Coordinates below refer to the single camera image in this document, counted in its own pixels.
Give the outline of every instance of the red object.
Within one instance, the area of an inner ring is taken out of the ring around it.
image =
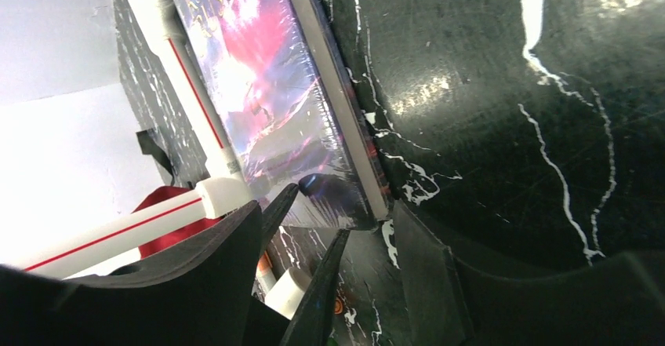
[[[137,207],[133,212],[135,213],[139,210],[153,206],[154,204],[160,203],[169,198],[182,195],[183,193],[187,193],[190,190],[191,189],[178,188],[178,187],[160,187],[157,190],[150,193],[146,197],[146,199],[144,199],[144,201],[139,205],[139,207]],[[157,238],[149,243],[143,244],[142,246],[139,247],[139,251],[141,252],[141,258],[146,258],[161,250],[169,248],[170,246],[178,242],[181,242],[192,235],[196,235],[199,232],[205,230],[206,228],[213,226],[215,223],[219,222],[220,219],[221,218],[217,219],[203,218],[179,230],[175,230],[169,234],[166,234],[161,238]]]

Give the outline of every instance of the book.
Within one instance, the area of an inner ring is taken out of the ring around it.
[[[318,0],[173,0],[193,61],[262,204],[297,182],[285,225],[370,229],[387,182]]]

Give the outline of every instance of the marble tabletop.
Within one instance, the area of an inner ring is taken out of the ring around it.
[[[178,180],[203,154],[125,0],[121,76]],[[394,195],[550,271],[665,246],[665,0],[322,0]],[[282,228],[277,273],[330,230]],[[410,344],[390,221],[352,232],[341,344]]]

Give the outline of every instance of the white wall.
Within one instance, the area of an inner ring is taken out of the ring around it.
[[[112,0],[0,0],[0,105],[118,81]]]
[[[0,263],[131,213],[163,185],[138,130],[119,84],[0,105]]]

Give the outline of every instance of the book cover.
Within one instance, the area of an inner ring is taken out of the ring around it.
[[[255,198],[268,203],[297,182],[301,195],[285,224],[373,227],[375,217],[290,0],[174,2]],[[367,147],[364,152],[376,159],[373,146]],[[375,178],[386,193],[386,183]]]

